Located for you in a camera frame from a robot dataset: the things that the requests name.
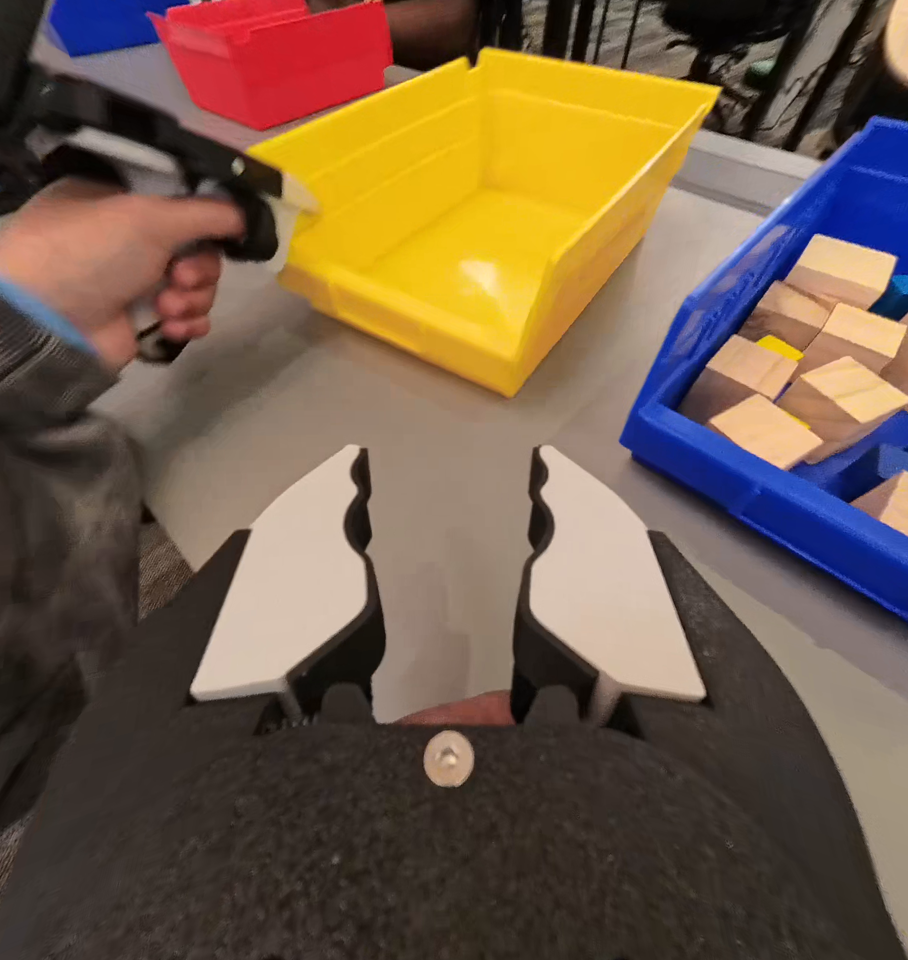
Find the blue plastic bin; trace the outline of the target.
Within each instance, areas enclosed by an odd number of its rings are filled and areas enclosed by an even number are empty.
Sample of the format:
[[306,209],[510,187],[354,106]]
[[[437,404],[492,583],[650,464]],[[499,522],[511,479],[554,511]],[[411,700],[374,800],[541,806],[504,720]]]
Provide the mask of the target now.
[[877,445],[908,449],[908,414],[821,464],[784,472],[676,412],[726,337],[815,234],[898,256],[908,271],[908,123],[874,117],[687,296],[620,442],[643,466],[828,573],[908,624],[908,537],[848,505]]
[[153,45],[148,14],[162,16],[189,1],[52,1],[45,37],[71,58]]

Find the pile of wooden cubes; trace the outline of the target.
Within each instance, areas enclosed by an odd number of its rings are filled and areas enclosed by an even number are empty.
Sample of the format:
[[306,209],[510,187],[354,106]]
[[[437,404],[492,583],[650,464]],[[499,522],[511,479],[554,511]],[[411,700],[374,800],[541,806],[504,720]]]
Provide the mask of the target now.
[[897,257],[817,233],[707,361],[678,412],[789,471],[908,414],[908,309]]

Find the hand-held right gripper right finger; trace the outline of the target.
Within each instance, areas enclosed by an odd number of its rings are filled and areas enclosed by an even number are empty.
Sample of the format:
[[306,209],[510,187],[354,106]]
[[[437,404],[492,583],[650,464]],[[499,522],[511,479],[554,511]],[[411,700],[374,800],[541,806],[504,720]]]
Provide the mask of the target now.
[[525,723],[543,691],[606,726],[625,696],[703,705],[694,652],[652,533],[613,489],[554,446],[532,450],[531,553],[512,633],[510,709]]

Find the red object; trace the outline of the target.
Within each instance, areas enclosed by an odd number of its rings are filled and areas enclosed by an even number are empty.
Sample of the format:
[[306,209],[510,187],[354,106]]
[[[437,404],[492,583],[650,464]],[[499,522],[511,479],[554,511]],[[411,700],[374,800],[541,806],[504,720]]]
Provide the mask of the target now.
[[382,90],[393,63],[382,2],[200,2],[147,18],[191,101],[261,132]]

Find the person's left hand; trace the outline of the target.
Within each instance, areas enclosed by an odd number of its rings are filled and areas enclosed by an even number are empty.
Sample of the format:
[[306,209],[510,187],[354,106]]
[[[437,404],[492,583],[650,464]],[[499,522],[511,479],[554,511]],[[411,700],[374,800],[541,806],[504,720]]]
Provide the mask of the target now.
[[140,302],[150,302],[173,343],[209,332],[220,254],[186,250],[243,237],[241,211],[223,199],[130,195],[68,179],[0,231],[0,282],[62,318],[118,372],[138,352],[131,310]]

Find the person's left forearm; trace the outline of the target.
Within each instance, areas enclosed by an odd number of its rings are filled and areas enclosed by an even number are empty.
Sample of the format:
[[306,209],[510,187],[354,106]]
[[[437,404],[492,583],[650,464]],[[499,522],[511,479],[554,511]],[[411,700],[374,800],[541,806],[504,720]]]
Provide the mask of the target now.
[[139,475],[91,410],[115,383],[0,286],[0,738],[110,663],[138,612]]

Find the yellow plastic bin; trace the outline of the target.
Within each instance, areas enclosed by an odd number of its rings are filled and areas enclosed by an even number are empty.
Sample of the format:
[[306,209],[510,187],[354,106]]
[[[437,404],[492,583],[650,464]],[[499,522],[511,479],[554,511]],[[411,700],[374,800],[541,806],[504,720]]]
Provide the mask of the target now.
[[485,48],[249,149],[319,203],[279,282],[514,397],[644,238],[720,90]]

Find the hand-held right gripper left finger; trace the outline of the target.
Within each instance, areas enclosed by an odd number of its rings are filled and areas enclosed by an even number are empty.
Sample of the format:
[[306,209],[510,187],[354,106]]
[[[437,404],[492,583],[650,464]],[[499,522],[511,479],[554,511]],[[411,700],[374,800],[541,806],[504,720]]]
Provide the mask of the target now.
[[347,685],[372,700],[386,651],[367,555],[366,448],[347,444],[298,479],[249,527],[190,686],[195,702],[270,695],[293,721]]

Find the black metal desk frame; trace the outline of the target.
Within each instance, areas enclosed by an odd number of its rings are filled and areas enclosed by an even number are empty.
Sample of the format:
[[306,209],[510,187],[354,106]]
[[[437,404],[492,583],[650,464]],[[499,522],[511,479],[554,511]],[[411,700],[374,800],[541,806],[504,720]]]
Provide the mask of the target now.
[[526,52],[707,83],[706,127],[824,160],[891,2],[522,2]]

